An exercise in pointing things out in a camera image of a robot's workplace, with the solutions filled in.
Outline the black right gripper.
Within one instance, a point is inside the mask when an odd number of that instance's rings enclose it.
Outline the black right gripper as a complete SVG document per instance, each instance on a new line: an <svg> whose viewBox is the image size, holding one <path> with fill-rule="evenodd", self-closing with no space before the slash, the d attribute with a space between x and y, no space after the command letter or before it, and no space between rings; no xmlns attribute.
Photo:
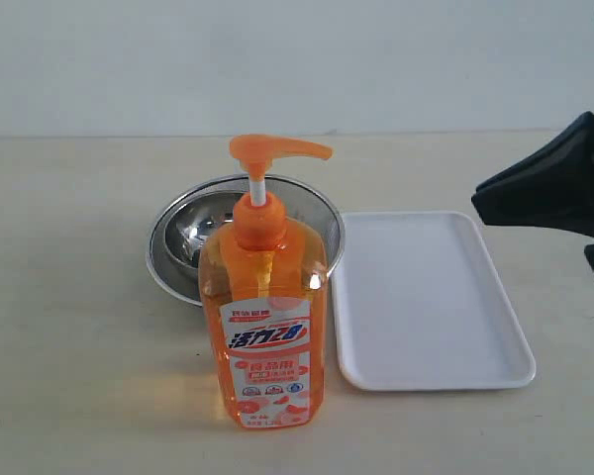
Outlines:
<svg viewBox="0 0 594 475"><path fill-rule="evenodd" d="M594 114L479 184L471 202L488 226L536 227L594 238ZM594 273L594 243L584 248Z"/></svg>

